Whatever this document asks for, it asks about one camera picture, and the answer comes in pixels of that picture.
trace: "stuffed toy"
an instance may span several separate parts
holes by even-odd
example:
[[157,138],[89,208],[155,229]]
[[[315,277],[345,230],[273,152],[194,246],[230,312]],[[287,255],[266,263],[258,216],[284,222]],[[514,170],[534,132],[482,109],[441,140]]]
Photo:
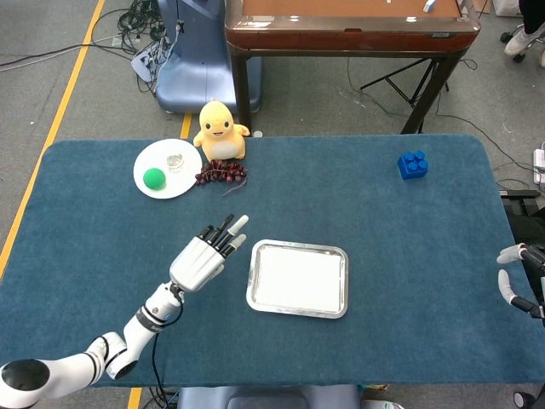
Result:
[[234,123],[231,112],[224,104],[210,101],[201,109],[198,121],[201,130],[193,139],[193,145],[202,147],[209,161],[244,158],[244,136],[250,135],[250,131],[245,126]]

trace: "cable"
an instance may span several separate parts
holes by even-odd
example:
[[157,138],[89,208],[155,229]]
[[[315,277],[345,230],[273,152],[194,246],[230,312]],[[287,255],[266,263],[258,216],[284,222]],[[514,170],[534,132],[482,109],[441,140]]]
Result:
[[[184,312],[184,303],[181,300],[181,298],[179,298],[179,297],[177,297],[177,298],[178,298],[178,301],[180,302],[180,311],[178,312],[178,315],[176,316],[176,318],[174,318],[171,322],[168,322],[163,326],[163,329],[167,328],[168,326],[174,325],[176,322],[178,322],[178,320],[181,318],[181,315]],[[163,382],[161,381],[161,377],[159,376],[159,372],[157,370],[157,364],[155,362],[155,352],[157,350],[157,341],[159,339],[159,334],[160,334],[160,332],[155,334],[155,337],[153,338],[152,367],[153,367],[153,373],[155,374],[155,379],[157,381],[157,388],[159,388],[160,393],[158,394],[159,396],[156,396],[153,393],[151,388],[150,388],[150,392],[152,394],[152,397],[155,399],[156,403],[158,403],[158,399],[162,400],[164,403],[167,403],[168,402],[167,395],[169,393],[165,392],[165,390],[164,390]]]
[[159,72],[157,73],[157,78],[156,78],[156,82],[155,82],[155,87],[153,88],[153,94],[155,94],[156,91],[157,91],[157,86],[158,86],[159,76],[161,75],[161,71],[163,70],[163,67],[167,65],[167,62],[169,62],[169,58],[170,58],[170,55],[172,54],[172,50],[174,49],[174,46],[176,45],[176,43],[178,43],[178,37],[180,36],[180,30],[181,30],[180,24],[176,23],[176,37],[175,37],[174,42],[172,43],[172,45],[170,45],[169,53],[167,54],[167,59],[164,61],[164,63],[159,68]]
[[[107,37],[107,38],[101,38],[100,40],[96,40],[96,42],[102,42],[102,41],[106,41],[106,40],[111,40],[115,37],[119,37],[119,35],[117,36],[111,36],[111,37]],[[61,51],[60,53],[57,53],[57,54],[54,54],[54,55],[50,55],[48,57],[43,57],[43,58],[40,58],[38,60],[34,60],[34,61],[30,61],[30,62],[27,62],[25,64],[21,64],[19,66],[9,66],[8,68],[3,68],[0,70],[0,72],[6,72],[6,71],[11,71],[11,70],[15,70],[17,68],[22,68],[23,66],[31,66],[32,64],[37,64],[38,62],[42,62],[42,61],[46,61],[46,60],[51,60],[52,58],[56,58],[60,55],[63,55],[63,54],[67,54],[67,53],[70,53],[76,49],[81,49],[82,47],[79,46],[79,47],[76,47],[74,49],[65,49],[64,51]]]
[[[93,28],[91,29],[91,43],[92,43],[92,44],[96,44],[96,41],[94,40],[94,38],[95,38],[95,28],[98,26],[99,22],[100,22],[102,19],[104,19],[106,16],[108,16],[108,15],[110,15],[110,14],[119,13],[119,12],[121,12],[121,11],[126,11],[126,10],[128,10],[128,9],[115,9],[115,10],[108,11],[107,13],[104,13],[103,15],[101,15],[101,16],[98,18],[98,20],[93,24]],[[121,36],[121,38],[122,38],[122,43],[123,43],[123,33],[120,32],[118,35]],[[122,47],[112,47],[112,48],[113,48],[113,49],[121,49],[121,50],[123,50]],[[113,55],[116,55],[116,56],[118,56],[118,57],[124,58],[125,60],[131,60],[129,57],[126,57],[125,55],[121,55],[121,54],[119,54],[119,53],[116,53],[116,52],[112,51],[112,49],[109,49],[109,48],[108,48],[108,49],[106,49],[106,48],[100,48],[100,49],[102,49],[103,51],[106,51],[106,52],[108,52],[108,53],[110,53],[110,54],[113,54]]]
[[507,187],[503,186],[500,181],[516,181],[520,184],[522,184],[524,187],[526,188],[530,188],[530,185],[528,183],[526,183],[525,181],[521,181],[520,179],[513,179],[511,177],[508,177],[508,178],[505,178],[505,179],[500,179],[499,181],[496,181],[496,184],[497,186],[501,187],[502,189],[505,189],[505,190],[509,190]]
[[[150,92],[153,97],[155,97],[155,88],[158,79],[158,72],[162,69],[164,62],[164,47],[165,47],[165,38],[167,37],[166,29],[159,12],[158,0],[134,0],[126,9],[115,9],[104,13],[95,23],[93,29],[91,30],[91,40],[94,41],[95,28],[99,21],[104,19],[106,16],[113,13],[121,13],[118,17],[117,28],[119,36],[121,37],[120,47],[116,47],[117,50],[123,51],[124,54],[134,56],[137,54],[144,53],[147,50],[147,57],[149,58],[149,64],[146,64],[146,68],[149,71],[150,81],[144,81],[140,77],[136,76],[136,86],[141,93]],[[179,35],[179,31],[183,32],[183,23],[176,23],[176,40]],[[138,49],[137,44],[135,44],[135,38],[140,40],[142,35],[150,35],[152,40],[148,45],[143,49]],[[126,60],[133,60],[134,57],[130,58],[126,55],[120,54],[118,52],[112,51],[111,49],[104,49],[111,54],[122,57]]]
[[150,391],[150,395],[152,396],[144,405],[142,409],[147,409],[152,403],[155,403],[160,408],[165,408],[165,405],[168,405],[169,409],[176,409],[177,402],[174,402],[175,396],[178,395],[178,392],[165,392],[167,396],[169,396],[169,399],[167,401],[163,401],[162,398],[159,396],[159,393],[156,388],[156,392],[153,392],[152,388],[148,388]]
[[44,57],[46,55],[57,54],[57,53],[60,53],[62,51],[67,51],[67,50],[72,51],[73,49],[78,49],[78,48],[81,48],[81,47],[97,47],[99,49],[118,49],[118,47],[110,47],[110,46],[107,46],[107,45],[98,45],[98,44],[92,44],[92,43],[89,43],[89,44],[73,44],[73,45],[69,45],[68,47],[64,47],[62,49],[54,49],[53,51],[47,51],[47,52],[41,53],[41,54],[27,55],[26,57],[19,58],[18,60],[13,60],[13,61],[10,61],[10,62],[4,62],[3,64],[0,64],[0,66],[11,66],[12,64],[16,64],[18,62],[22,62],[22,61],[25,61],[25,60],[30,60],[31,58]]
[[[479,68],[479,64],[477,63],[477,61],[475,60],[472,60],[472,59],[462,59],[458,62],[462,62],[466,65],[467,68],[469,68],[470,70],[472,71],[475,71],[477,70],[477,68]],[[353,86],[353,83],[352,83],[352,79],[351,79],[351,76],[350,76],[350,57],[347,58],[347,78],[348,78],[348,83],[350,85],[350,88],[357,92],[358,94],[361,94],[361,95],[366,95],[368,96],[373,102],[375,102],[388,116],[390,115],[402,115],[402,116],[406,116],[404,114],[401,114],[401,113],[397,113],[397,112],[389,112],[386,108],[384,108],[375,98],[373,98],[371,95],[368,95],[366,94],[365,92],[362,92],[360,91],[359,89],[356,89],[354,86]],[[444,114],[444,113],[439,113],[439,107],[440,107],[440,103],[441,103],[441,95],[442,95],[442,92],[439,92],[439,96],[438,96],[438,99],[437,99],[437,107],[435,109],[435,116],[436,117],[440,117],[440,118],[454,118],[454,119],[457,119],[459,121],[462,121],[462,122],[465,122],[467,124],[470,124],[472,125],[476,130],[478,130],[481,134],[483,134],[483,136],[492,144],[494,145],[494,147],[500,151],[503,155],[505,155],[511,162],[507,163],[507,164],[514,164],[516,166],[518,166],[519,168],[521,168],[522,170],[529,170],[532,172],[532,175],[536,172],[533,165],[531,164],[525,164],[523,162],[518,162],[517,160],[515,160],[511,155],[509,155],[507,152],[505,152],[505,150],[502,149],[502,147],[500,147],[500,145],[494,141],[490,136],[488,136],[488,134],[486,132],[484,132],[479,126],[477,126],[476,124],[474,124],[473,122],[471,122],[469,119],[465,119],[465,118],[462,118],[462,117],[458,117],[456,115],[451,115],[451,114]],[[498,167],[496,167],[494,169],[494,171],[496,171],[498,168],[500,167],[503,167],[507,164],[502,164]],[[537,184],[538,188],[539,188],[539,191],[541,193],[545,193],[545,190],[543,189],[542,187],[542,176],[543,176],[543,173],[539,172],[539,183]],[[524,185],[526,185],[527,187],[529,186],[526,182],[524,181],[520,181],[518,179],[502,179],[500,181],[518,181]]]

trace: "robotic arm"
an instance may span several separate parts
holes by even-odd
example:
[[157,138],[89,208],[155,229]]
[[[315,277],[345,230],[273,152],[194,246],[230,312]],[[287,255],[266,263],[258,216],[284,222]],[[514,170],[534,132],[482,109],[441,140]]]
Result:
[[183,310],[185,292],[200,290],[218,275],[225,259],[246,240],[238,234],[244,215],[224,233],[233,215],[218,227],[208,226],[194,237],[170,266],[168,283],[161,284],[123,329],[97,337],[80,354],[61,360],[16,360],[0,367],[0,409],[26,409],[41,399],[60,398],[96,383],[106,372],[112,379],[127,375],[155,334]]
[[545,313],[543,310],[543,298],[545,296],[545,293],[543,292],[543,288],[545,287],[545,254],[532,245],[521,243],[503,249],[500,251],[500,255],[497,258],[497,262],[500,264],[506,264],[516,260],[524,261],[527,275],[529,276],[528,278],[531,279],[531,281],[540,284],[539,290],[536,288],[533,289],[539,304],[516,295],[511,288],[509,274],[504,269],[499,271],[497,277],[497,284],[500,292],[508,304],[528,313],[532,318],[544,320],[543,324],[545,325]]

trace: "power strip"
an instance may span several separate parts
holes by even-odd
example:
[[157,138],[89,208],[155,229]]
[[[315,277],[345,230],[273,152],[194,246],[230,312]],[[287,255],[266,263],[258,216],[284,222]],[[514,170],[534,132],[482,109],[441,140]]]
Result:
[[152,72],[155,72],[157,69],[155,61],[153,60],[153,55],[156,48],[157,44],[155,43],[151,47],[143,49],[140,53],[135,55],[133,60],[130,62],[130,65],[133,67],[136,74],[138,74],[138,76],[147,83],[150,83],[153,80]]
[[545,151],[543,149],[534,151],[534,183],[537,185],[545,183]]

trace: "green ball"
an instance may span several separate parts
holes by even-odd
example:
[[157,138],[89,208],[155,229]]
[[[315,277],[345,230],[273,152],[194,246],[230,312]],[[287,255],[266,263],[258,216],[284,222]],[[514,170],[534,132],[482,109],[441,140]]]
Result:
[[144,184],[151,190],[162,189],[166,180],[164,172],[157,168],[150,168],[144,173]]

